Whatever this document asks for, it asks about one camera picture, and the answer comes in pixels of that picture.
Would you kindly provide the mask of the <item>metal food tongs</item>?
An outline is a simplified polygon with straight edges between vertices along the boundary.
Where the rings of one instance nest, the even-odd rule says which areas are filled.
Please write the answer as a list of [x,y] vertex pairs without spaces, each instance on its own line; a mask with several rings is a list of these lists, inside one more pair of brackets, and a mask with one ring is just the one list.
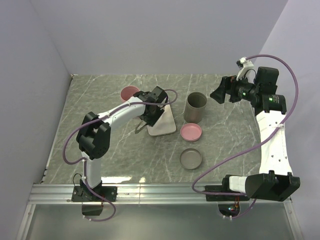
[[144,121],[141,120],[138,125],[134,129],[135,134],[139,134],[148,124]]

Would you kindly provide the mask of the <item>white rectangular plate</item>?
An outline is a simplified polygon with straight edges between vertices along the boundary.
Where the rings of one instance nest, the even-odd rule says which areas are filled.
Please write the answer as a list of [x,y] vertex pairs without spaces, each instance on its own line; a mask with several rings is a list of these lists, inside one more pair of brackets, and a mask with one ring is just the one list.
[[164,113],[154,124],[154,126],[147,126],[147,132],[152,137],[172,134],[177,130],[175,118],[170,105],[164,107]]

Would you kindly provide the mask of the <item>pink cylindrical container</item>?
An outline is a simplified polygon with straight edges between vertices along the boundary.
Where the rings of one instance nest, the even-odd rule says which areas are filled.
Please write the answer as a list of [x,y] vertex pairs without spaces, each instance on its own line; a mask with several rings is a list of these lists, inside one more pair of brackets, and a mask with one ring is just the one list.
[[126,86],[120,91],[120,99],[124,103],[139,91],[140,89],[136,86],[133,86],[133,85]]

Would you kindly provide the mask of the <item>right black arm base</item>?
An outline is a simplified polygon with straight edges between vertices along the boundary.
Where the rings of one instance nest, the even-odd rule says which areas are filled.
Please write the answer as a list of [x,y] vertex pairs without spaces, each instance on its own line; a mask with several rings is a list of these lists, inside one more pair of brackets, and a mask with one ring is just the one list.
[[217,193],[235,193],[231,191],[228,187],[222,185],[206,185],[204,187],[205,192],[215,193],[215,194],[205,194],[207,202],[231,202],[231,201],[249,201],[250,199],[245,195],[219,195]]

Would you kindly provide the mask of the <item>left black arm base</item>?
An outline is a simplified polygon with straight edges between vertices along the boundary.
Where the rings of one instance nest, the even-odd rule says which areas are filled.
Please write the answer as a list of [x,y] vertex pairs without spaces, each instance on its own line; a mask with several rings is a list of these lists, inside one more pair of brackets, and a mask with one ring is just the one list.
[[[107,199],[110,202],[115,202],[118,188],[116,186],[97,186],[92,189],[96,194]],[[72,202],[101,202],[102,199],[94,195],[86,185],[75,186],[71,196]]]

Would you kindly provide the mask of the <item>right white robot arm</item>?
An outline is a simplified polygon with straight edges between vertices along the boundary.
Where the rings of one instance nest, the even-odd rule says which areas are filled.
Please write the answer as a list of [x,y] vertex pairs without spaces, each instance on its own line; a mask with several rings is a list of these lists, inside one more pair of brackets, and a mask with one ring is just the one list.
[[289,163],[284,119],[288,116],[286,99],[276,93],[279,71],[272,67],[259,67],[252,83],[241,78],[224,76],[210,97],[219,104],[241,100],[250,102],[258,123],[262,143],[259,173],[249,176],[226,175],[220,193],[226,200],[240,194],[248,198],[282,202],[301,185],[293,175]]

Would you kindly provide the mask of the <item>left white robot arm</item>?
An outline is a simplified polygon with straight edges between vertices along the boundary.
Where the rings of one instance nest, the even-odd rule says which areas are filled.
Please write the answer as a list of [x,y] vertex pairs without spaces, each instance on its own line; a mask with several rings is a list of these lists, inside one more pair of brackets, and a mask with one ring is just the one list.
[[79,130],[76,141],[83,164],[82,184],[87,184],[83,195],[89,201],[96,201],[101,196],[101,158],[110,147],[113,131],[139,118],[144,126],[154,126],[165,112],[163,105],[168,103],[168,94],[156,86],[152,91],[138,91],[125,103],[101,114],[89,112],[83,119],[85,125]]

